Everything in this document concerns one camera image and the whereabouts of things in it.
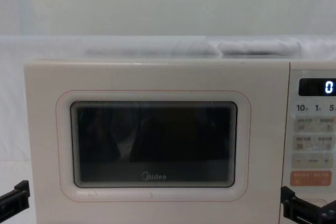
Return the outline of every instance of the control panel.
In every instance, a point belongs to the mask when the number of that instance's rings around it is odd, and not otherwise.
[[[292,70],[283,185],[302,194],[336,192],[336,71]]]

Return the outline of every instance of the microwave oven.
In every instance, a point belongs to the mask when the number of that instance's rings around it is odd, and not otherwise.
[[[36,60],[25,79],[38,224],[290,224],[281,187],[336,198],[335,61]]]

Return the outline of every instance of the digital display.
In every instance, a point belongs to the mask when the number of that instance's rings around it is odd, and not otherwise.
[[[138,101],[71,105],[79,187],[229,187],[234,102]]]
[[[302,97],[332,97],[336,95],[336,79],[303,78],[299,83]]]

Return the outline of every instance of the white wall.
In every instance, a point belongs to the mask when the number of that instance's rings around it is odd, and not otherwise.
[[[24,34],[334,34],[334,0],[20,0]]]
[[[19,29],[17,0],[0,0],[0,35],[17,35]]]

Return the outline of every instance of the button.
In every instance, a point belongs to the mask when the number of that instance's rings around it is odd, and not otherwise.
[[[296,135],[293,138],[294,151],[331,151],[334,145],[335,137],[332,135]]]
[[[332,173],[329,170],[295,170],[290,174],[291,186],[330,186]]]
[[[314,116],[299,116],[295,119],[294,131],[296,132],[311,132],[316,124]]]
[[[292,168],[332,168],[332,153],[294,153]]]

